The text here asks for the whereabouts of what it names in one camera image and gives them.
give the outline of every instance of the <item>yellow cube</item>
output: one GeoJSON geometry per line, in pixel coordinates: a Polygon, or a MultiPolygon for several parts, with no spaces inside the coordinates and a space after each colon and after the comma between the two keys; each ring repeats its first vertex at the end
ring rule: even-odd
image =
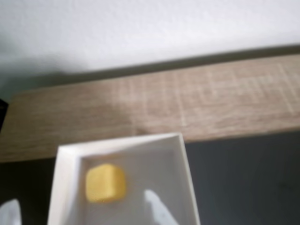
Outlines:
{"type": "Polygon", "coordinates": [[[86,197],[92,203],[109,203],[126,194],[124,171],[112,164],[90,169],[86,175],[86,197]]]}

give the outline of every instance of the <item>white box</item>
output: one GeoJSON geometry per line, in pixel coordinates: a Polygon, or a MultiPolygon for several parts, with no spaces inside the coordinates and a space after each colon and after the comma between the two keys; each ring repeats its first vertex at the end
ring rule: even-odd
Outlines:
{"type": "Polygon", "coordinates": [[[59,147],[48,225],[199,225],[181,134],[162,134],[59,147]],[[89,203],[86,172],[112,163],[124,169],[127,195],[89,203]]]}

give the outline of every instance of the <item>wooden surface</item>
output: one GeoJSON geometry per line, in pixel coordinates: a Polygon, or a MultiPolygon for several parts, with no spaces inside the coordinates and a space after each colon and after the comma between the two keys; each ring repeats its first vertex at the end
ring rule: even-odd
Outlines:
{"type": "Polygon", "coordinates": [[[0,162],[60,144],[182,132],[186,142],[300,128],[300,55],[57,86],[13,98],[0,162]]]}

